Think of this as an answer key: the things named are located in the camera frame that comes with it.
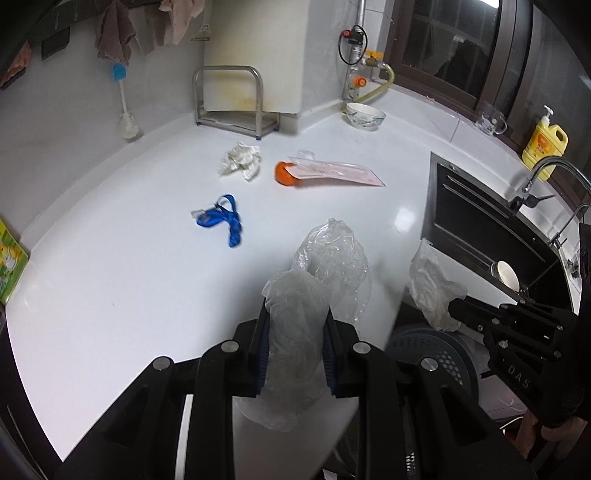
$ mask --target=towel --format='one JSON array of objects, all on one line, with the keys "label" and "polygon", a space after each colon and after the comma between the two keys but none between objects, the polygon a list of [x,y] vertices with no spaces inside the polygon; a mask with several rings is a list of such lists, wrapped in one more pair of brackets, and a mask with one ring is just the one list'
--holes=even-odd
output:
[{"label": "towel", "polygon": [[217,172],[222,176],[230,175],[236,170],[242,170],[244,179],[251,181],[261,168],[261,160],[261,149],[259,147],[250,147],[238,142],[237,146],[226,152],[226,157],[222,159]]},{"label": "towel", "polygon": [[189,22],[203,11],[204,6],[205,0],[162,0],[160,2],[160,10],[170,15],[175,45],[183,39]]},{"label": "towel", "polygon": [[8,68],[8,71],[0,79],[0,86],[4,85],[18,72],[26,69],[29,66],[29,64],[31,63],[31,53],[31,46],[29,45],[29,42],[26,41],[21,47],[21,49],[18,51],[17,56],[14,57],[14,60]]},{"label": "towel", "polygon": [[131,57],[129,41],[133,37],[135,30],[129,20],[129,10],[119,0],[113,0],[96,24],[97,56],[128,65]]}]

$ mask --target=hand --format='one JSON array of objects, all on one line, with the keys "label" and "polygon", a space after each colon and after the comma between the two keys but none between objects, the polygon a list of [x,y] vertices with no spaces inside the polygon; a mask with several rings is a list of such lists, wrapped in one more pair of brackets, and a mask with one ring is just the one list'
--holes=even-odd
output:
[{"label": "hand", "polygon": [[[525,412],[521,426],[519,427],[519,433],[515,439],[515,447],[524,458],[527,458],[531,449],[534,447],[536,437],[535,425],[537,423],[538,419],[532,412],[529,410]],[[573,449],[574,444],[577,443],[586,426],[586,420],[580,419],[579,417],[570,417],[557,429],[542,427],[540,433],[542,438],[548,442],[559,442],[554,456],[558,460],[562,460]]]}]

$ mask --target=yellow dish soap bottle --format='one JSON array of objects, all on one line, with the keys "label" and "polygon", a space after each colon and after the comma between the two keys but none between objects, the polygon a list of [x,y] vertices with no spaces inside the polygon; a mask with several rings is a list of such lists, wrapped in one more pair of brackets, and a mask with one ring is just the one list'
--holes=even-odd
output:
[{"label": "yellow dish soap bottle", "polygon": [[[521,155],[523,163],[530,170],[544,157],[564,155],[566,145],[569,143],[564,130],[558,125],[550,126],[550,115],[554,115],[552,109],[546,105],[544,108],[547,112],[536,125],[534,134]],[[554,166],[546,167],[540,172],[539,178],[548,180],[553,171]]]}]

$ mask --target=crumpled paper towel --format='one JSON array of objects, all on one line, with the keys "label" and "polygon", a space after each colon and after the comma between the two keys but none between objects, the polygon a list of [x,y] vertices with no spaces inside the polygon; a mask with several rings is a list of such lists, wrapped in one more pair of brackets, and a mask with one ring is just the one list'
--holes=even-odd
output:
[{"label": "crumpled paper towel", "polygon": [[414,303],[435,330],[455,332],[461,323],[453,319],[447,307],[453,299],[463,299],[468,294],[464,285],[449,280],[434,248],[426,238],[421,239],[408,271],[408,289]]},{"label": "crumpled paper towel", "polygon": [[230,173],[242,169],[244,179],[251,181],[261,168],[261,160],[259,147],[250,147],[238,142],[237,146],[226,152],[226,157],[222,159],[218,173],[220,176],[230,175]]}]

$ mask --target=faucet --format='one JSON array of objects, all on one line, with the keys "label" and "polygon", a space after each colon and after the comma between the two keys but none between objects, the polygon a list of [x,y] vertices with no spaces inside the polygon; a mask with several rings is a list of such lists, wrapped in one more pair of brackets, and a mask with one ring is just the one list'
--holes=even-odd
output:
[{"label": "faucet", "polygon": [[560,231],[556,235],[554,235],[552,237],[552,239],[548,242],[548,246],[554,246],[554,247],[556,247],[556,250],[559,250],[560,247],[562,247],[562,244],[560,243],[560,235],[562,235],[562,232],[564,232],[564,230],[568,227],[570,221],[577,215],[577,213],[579,213],[584,208],[587,208],[587,209],[591,208],[591,205],[588,203],[581,203],[581,205],[579,205],[577,207],[577,209],[574,211],[574,213],[570,216],[569,220],[566,222],[564,227],[562,227],[560,229]]},{"label": "faucet", "polygon": [[583,175],[583,173],[577,167],[575,167],[571,162],[569,162],[563,157],[559,157],[557,155],[550,155],[549,157],[542,158],[542,160],[535,164],[535,167],[533,168],[531,174],[524,181],[523,185],[521,185],[521,187],[517,190],[517,195],[511,201],[509,201],[509,209],[513,213],[519,212],[519,209],[522,205],[525,205],[528,208],[535,208],[538,205],[538,203],[540,203],[542,200],[546,200],[554,196],[548,195],[546,197],[538,198],[530,194],[531,187],[534,184],[539,173],[542,171],[543,168],[551,166],[563,167],[569,172],[571,172],[585,187],[588,194],[591,195],[591,181],[589,181],[589,179],[585,175]]}]

